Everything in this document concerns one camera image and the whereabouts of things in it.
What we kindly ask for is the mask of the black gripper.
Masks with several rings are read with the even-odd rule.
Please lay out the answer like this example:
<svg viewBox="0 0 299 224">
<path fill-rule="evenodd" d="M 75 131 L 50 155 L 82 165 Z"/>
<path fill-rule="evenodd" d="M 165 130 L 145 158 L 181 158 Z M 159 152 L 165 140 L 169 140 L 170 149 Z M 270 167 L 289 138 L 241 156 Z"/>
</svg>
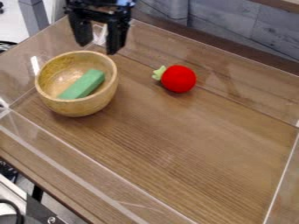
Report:
<svg viewBox="0 0 299 224">
<path fill-rule="evenodd" d="M 107 23 L 107 54 L 126 46 L 135 0 L 66 0 L 66 13 L 75 40 L 86 46 L 94 39 L 90 21 Z"/>
</svg>

